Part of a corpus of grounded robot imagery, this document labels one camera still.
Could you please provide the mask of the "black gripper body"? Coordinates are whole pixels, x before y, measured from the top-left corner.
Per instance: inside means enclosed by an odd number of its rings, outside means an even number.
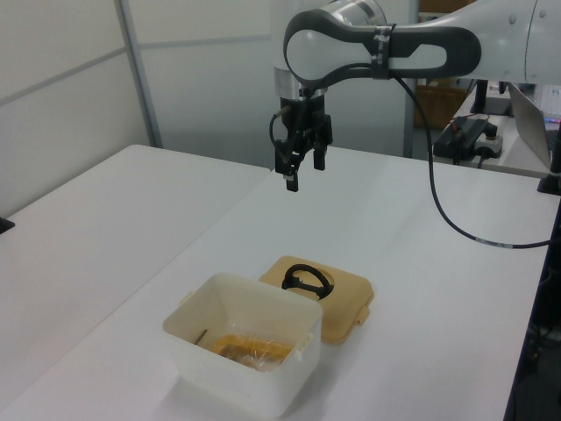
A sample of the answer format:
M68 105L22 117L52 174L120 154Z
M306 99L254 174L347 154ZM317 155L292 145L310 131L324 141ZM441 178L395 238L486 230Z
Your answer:
M288 144L292 147L315 147L327 144L327 118L324 96L311 99L280 99L282 108L290 110L281 117L288 131Z

